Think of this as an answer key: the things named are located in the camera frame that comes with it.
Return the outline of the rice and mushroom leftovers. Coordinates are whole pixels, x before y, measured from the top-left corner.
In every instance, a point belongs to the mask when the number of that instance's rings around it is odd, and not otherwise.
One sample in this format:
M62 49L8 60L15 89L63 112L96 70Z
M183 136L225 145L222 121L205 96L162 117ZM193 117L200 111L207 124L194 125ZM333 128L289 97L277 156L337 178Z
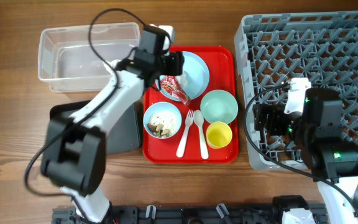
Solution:
M178 119L171 111L158 111L149 118L146 127L156 138L169 138L178 130Z

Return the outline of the white napkin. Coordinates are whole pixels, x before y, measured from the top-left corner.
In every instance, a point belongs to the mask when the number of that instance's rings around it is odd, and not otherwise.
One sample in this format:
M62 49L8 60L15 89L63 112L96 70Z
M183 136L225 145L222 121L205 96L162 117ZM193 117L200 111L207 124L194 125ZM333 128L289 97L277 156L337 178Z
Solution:
M181 74L180 76L177 76L177 81L182 88L186 87L188 84L188 80L186 79L185 73Z

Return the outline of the light blue bowl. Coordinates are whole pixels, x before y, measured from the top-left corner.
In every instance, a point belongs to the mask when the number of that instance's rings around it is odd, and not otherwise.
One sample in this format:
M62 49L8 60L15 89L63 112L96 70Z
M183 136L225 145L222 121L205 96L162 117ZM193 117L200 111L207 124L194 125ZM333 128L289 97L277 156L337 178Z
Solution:
M177 132L180 130L180 128L181 128L181 123L182 123L182 117L181 117L181 113L180 113L179 109L178 109L175 105L173 105L173 104L171 104L171 103L168 103L168 102L158 102L158 103L154 103L154 104L152 104L151 106L149 106L149 107L146 109L145 113L144 113L143 125L144 125L144 128L145 128L146 132L147 132L149 135L151 135L153 138L156 138L156 137L154 137L154 136L152 135L152 133L151 133L150 130L146 127L146 125L147 125L147 122L148 122L149 118L150 118L154 113L156 113L156 112L158 112L158 111L171 111L171 112L173 112L173 113L176 115L177 119L178 119L178 130L177 130Z

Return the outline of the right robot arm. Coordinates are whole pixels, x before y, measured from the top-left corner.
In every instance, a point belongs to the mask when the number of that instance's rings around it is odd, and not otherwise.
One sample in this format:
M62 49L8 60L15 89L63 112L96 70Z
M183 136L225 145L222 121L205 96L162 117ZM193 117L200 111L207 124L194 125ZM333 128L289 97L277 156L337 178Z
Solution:
M325 203L331 223L358 223L358 145L342 138L342 100L329 88L288 90L284 106L255 103L246 110L254 114L255 130L266 129L273 135L286 136L302 147L302 170L279 166L313 179Z

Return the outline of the mint green bowl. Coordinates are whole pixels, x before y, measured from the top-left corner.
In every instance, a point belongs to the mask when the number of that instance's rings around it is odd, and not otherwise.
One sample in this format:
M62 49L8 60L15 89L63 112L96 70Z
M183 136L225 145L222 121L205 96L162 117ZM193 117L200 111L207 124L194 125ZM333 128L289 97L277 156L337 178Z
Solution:
M229 124L237 117L239 107L235 97L224 90L213 90L201 100L200 110L209 123L217 121Z

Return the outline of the red snack wrapper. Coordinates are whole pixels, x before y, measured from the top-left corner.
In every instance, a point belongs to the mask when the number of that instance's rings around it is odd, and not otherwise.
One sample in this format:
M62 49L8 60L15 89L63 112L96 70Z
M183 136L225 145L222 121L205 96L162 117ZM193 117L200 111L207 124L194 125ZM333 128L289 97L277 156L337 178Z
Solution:
M182 102L184 105L189 105L191 100L181 87L179 81L173 76L164 76L160 80L160 88L168 96Z

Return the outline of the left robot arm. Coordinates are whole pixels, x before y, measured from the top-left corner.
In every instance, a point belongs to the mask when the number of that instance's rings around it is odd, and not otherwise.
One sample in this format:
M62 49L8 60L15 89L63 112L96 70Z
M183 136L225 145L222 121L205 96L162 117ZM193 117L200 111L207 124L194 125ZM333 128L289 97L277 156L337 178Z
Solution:
M87 223L114 223L111 202L101 181L106 168L107 136L124 112L141 99L161 75L181 75L184 57L170 52L172 26L145 25L139 46L115 63L109 83L69 117L49 122L40 172L71 197Z

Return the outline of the yellow cup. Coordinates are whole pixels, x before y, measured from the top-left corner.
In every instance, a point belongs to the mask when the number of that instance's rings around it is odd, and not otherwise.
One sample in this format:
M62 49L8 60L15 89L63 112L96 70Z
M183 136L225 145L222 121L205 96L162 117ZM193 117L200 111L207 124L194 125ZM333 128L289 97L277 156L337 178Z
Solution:
M206 140L209 147L220 149L229 145L232 140L230 126L221 121L211 123L206 130Z

